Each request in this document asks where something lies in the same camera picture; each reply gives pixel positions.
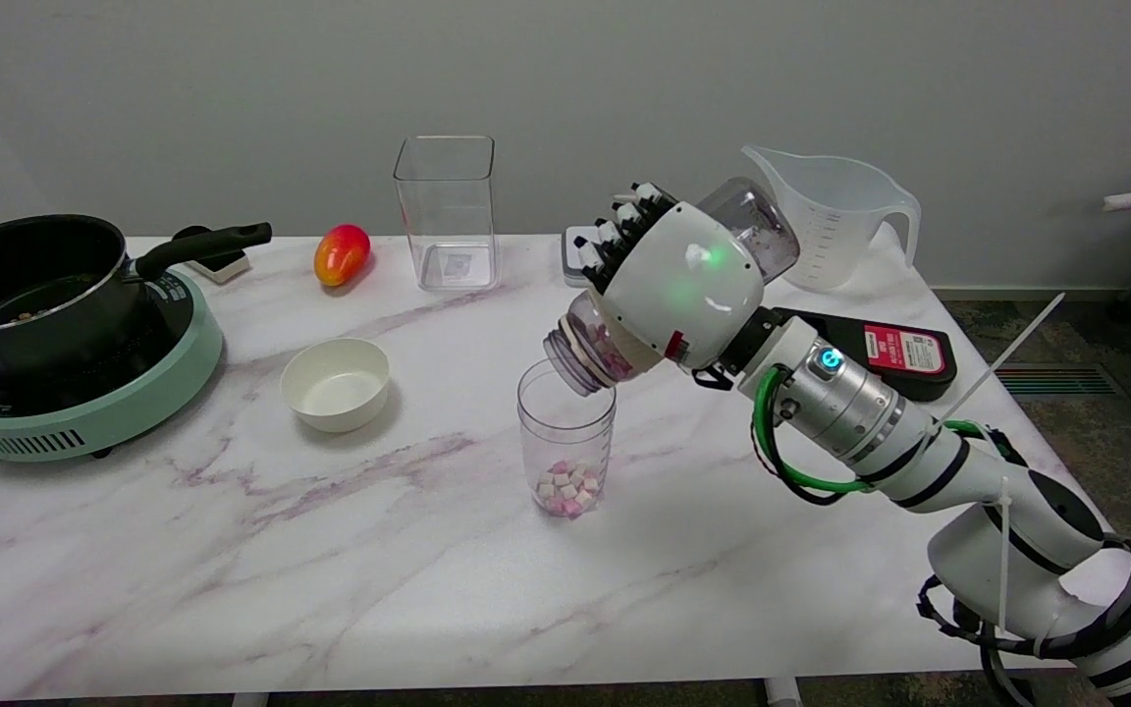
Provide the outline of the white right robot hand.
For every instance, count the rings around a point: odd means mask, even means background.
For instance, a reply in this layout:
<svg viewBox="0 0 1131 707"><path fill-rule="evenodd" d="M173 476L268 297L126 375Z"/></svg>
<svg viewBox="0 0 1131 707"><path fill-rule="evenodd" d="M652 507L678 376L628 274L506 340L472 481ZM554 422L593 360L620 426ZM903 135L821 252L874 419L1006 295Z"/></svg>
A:
<svg viewBox="0 0 1131 707"><path fill-rule="evenodd" d="M798 259L776 202L737 176L697 204L637 184L612 209L593 236L566 236L585 290L544 339L549 361L582 397L664 361L727 391L777 325L766 286Z"/></svg>

